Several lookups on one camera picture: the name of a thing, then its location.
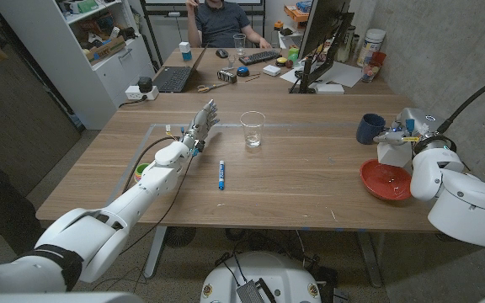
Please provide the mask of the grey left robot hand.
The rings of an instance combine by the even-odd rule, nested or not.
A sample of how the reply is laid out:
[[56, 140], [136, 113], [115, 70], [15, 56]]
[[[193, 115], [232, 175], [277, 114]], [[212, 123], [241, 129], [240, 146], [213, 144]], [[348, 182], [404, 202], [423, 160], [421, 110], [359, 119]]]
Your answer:
[[203, 151], [203, 145], [205, 144], [205, 138], [208, 136], [209, 130], [220, 121], [216, 118], [216, 111], [216, 104], [211, 99], [203, 109], [197, 112], [196, 116], [189, 123], [183, 137], [180, 139], [189, 148], [193, 156]]

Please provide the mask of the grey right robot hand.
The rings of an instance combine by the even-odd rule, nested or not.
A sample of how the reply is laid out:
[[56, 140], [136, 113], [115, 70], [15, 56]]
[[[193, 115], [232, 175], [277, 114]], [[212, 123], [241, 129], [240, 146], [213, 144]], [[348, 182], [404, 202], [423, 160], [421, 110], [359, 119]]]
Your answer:
[[432, 135], [444, 122], [445, 119], [436, 114], [417, 108], [405, 108], [396, 116], [390, 128], [375, 136], [373, 141], [400, 146], [410, 141], [411, 137]]

